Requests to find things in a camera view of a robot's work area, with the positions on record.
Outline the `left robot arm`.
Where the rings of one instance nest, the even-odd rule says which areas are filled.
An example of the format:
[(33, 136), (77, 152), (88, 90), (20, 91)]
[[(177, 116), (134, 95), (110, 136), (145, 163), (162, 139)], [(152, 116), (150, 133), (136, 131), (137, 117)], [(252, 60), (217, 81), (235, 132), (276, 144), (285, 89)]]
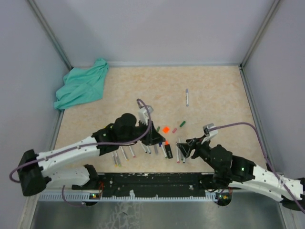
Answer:
[(70, 146), (41, 153), (32, 149), (26, 151), (17, 170), (22, 193), (29, 197), (54, 185), (94, 189), (99, 184), (99, 177), (93, 166), (84, 165), (75, 172), (62, 168), (89, 157), (111, 153), (123, 145), (141, 142), (151, 146), (164, 141), (151, 120), (137, 121), (134, 115), (125, 113), (114, 123)]

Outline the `black orange highlighter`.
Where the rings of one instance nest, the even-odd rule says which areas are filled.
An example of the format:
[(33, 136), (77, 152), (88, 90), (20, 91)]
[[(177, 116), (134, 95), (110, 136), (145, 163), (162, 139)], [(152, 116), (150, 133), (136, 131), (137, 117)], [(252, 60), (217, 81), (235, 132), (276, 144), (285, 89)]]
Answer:
[(168, 141), (165, 141), (164, 147), (165, 147), (165, 151), (166, 151), (168, 159), (172, 159), (173, 154), (172, 154), (171, 146)]

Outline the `yellow cap marker pen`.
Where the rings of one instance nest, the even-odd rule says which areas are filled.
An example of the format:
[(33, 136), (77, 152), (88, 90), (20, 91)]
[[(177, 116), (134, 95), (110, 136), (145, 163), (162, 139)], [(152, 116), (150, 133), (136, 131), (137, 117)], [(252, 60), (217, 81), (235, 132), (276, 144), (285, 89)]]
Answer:
[(127, 157), (127, 154), (126, 154), (126, 152), (125, 152), (125, 150), (124, 150), (124, 148), (123, 148), (122, 146), (120, 146), (120, 150), (121, 150), (121, 152), (122, 152), (122, 154), (123, 154), (124, 159), (125, 159), (126, 161), (129, 161), (129, 159), (128, 159), (128, 157)]

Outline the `pink cap pen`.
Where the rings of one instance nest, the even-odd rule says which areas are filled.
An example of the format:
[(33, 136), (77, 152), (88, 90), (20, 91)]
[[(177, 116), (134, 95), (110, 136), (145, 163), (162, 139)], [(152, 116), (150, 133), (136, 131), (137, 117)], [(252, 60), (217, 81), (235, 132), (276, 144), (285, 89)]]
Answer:
[(132, 147), (132, 146), (129, 146), (129, 149), (130, 149), (130, 152), (131, 152), (131, 154), (132, 154), (132, 157), (133, 157), (133, 158), (136, 158), (136, 154), (135, 154), (135, 152), (134, 152), (134, 150), (133, 150), (133, 147)]
[(176, 148), (176, 161), (177, 161), (177, 164), (179, 164), (180, 163), (180, 151), (179, 151), (179, 148), (177, 145), (175, 146), (175, 148)]

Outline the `purple cap pen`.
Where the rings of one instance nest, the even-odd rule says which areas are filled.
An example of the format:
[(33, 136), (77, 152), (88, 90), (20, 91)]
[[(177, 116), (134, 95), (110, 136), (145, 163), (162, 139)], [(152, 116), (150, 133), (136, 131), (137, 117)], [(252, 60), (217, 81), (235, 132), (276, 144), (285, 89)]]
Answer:
[(158, 155), (158, 148), (157, 148), (157, 145), (153, 145), (153, 147), (154, 147), (155, 154)]

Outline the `light green cap pen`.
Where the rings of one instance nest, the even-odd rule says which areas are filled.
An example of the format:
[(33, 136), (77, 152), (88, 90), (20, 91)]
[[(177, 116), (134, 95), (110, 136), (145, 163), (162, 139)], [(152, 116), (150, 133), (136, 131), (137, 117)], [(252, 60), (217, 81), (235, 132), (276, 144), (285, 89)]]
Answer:
[(115, 158), (116, 158), (118, 167), (121, 167), (122, 165), (121, 165), (121, 161), (120, 161), (120, 158), (119, 158), (119, 155), (118, 155), (117, 151), (115, 151), (114, 154), (115, 154)]

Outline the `lilac cap pen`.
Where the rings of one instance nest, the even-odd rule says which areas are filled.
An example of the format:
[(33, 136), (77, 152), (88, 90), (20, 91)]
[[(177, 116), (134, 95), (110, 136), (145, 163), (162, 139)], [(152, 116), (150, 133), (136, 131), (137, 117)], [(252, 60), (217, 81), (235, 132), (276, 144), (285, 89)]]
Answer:
[(189, 106), (189, 90), (188, 89), (185, 90), (185, 96), (186, 96), (186, 106), (188, 107)]

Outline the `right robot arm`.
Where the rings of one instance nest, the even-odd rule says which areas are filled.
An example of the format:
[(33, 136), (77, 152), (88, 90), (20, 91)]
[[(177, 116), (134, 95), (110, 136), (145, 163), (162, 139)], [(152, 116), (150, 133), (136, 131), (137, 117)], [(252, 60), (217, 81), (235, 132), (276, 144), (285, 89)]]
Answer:
[(282, 204), (291, 210), (305, 209), (305, 181), (292, 179), (265, 169), (244, 157), (235, 156), (222, 145), (210, 147), (210, 142), (189, 139), (177, 143), (185, 158), (201, 158), (213, 170), (212, 184), (216, 189), (246, 189)]

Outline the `orange highlighter cap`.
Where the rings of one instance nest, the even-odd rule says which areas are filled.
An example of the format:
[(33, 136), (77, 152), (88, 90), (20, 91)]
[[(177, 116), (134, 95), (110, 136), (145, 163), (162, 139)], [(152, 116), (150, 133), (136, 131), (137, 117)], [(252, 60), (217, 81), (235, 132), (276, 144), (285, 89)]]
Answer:
[(168, 133), (169, 131), (170, 131), (170, 128), (169, 128), (169, 127), (166, 126), (166, 127), (163, 128), (163, 132), (164, 132), (164, 133)]

